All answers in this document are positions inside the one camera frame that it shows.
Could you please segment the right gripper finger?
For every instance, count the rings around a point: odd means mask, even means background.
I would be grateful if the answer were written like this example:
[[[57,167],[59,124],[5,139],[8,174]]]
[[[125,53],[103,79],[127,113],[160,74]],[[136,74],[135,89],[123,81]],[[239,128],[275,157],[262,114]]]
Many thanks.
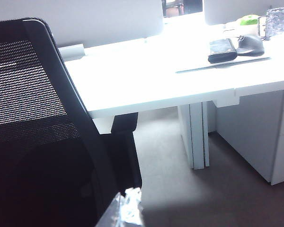
[[[125,196],[120,193],[116,194],[96,226],[141,227],[141,198],[142,192],[139,187],[126,189]]]

